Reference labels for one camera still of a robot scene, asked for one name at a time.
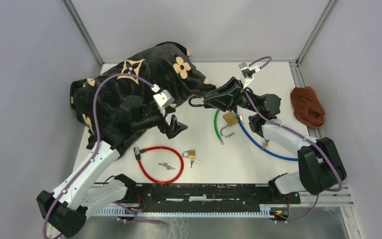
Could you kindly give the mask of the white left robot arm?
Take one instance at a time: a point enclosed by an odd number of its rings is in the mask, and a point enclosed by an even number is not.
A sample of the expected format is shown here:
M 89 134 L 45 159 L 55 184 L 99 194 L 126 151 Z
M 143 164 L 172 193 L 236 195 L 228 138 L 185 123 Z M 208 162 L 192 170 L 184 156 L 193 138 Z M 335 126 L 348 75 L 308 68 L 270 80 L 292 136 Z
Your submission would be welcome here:
M 51 192 L 43 190 L 37 196 L 37 203 L 44 219 L 43 237 L 47 239 L 47 227 L 51 225 L 60 236 L 71 238 L 84 226 L 88 218 L 103 207 L 119 201 L 132 202 L 137 195 L 137 183 L 118 174 L 108 184 L 89 192 L 98 177 L 116 160 L 121 158 L 130 146 L 150 128 L 157 127 L 169 139 L 187 129 L 176 116 L 166 121 L 166 116 L 175 112 L 174 98 L 167 93 L 153 96 L 145 104 L 140 96 L 128 96 L 120 104 L 103 131 L 96 126 L 96 143 L 89 155 L 67 179 Z

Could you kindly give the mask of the red lock keys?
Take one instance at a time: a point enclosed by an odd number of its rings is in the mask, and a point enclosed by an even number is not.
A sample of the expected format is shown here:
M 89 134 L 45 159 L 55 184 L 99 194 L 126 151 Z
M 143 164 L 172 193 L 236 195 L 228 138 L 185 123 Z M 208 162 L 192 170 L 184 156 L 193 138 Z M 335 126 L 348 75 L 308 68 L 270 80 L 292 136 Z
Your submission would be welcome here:
M 158 163 L 158 165 L 165 167 L 167 170 L 175 170 L 175 168 L 170 166 L 168 163 Z

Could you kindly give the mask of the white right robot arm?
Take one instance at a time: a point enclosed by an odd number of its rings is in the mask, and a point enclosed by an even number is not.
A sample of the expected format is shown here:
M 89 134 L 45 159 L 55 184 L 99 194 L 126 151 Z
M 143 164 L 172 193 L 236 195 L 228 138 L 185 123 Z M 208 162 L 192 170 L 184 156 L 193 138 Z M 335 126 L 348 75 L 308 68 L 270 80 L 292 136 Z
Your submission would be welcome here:
M 333 140 L 310 137 L 284 124 L 277 117 L 281 112 L 279 96 L 257 95 L 234 77 L 219 88 L 204 78 L 200 87 L 195 97 L 202 98 L 201 107 L 231 113 L 238 108 L 255 112 L 248 118 L 251 131 L 279 144 L 298 162 L 298 171 L 271 180 L 272 186 L 267 190 L 271 202 L 280 203 L 293 192 L 318 195 L 342 190 L 347 174 Z

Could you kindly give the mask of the black Kajing padlock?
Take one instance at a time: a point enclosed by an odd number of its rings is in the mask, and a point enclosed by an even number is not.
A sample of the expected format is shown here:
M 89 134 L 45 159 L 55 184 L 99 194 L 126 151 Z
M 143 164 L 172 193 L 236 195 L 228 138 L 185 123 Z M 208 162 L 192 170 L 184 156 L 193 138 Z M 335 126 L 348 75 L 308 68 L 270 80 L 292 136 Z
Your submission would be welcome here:
M 188 104 L 194 108 L 214 109 L 212 105 L 213 99 L 217 96 L 217 93 L 206 93 L 203 95 L 191 96 L 188 100 Z

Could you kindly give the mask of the small brass padlock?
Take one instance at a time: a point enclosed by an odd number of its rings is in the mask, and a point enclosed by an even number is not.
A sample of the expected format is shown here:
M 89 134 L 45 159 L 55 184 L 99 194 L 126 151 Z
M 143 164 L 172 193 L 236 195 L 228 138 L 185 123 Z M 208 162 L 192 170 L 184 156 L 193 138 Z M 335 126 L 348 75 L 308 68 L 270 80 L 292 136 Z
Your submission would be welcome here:
M 195 150 L 184 151 L 182 156 L 188 159 L 196 159 L 196 152 Z

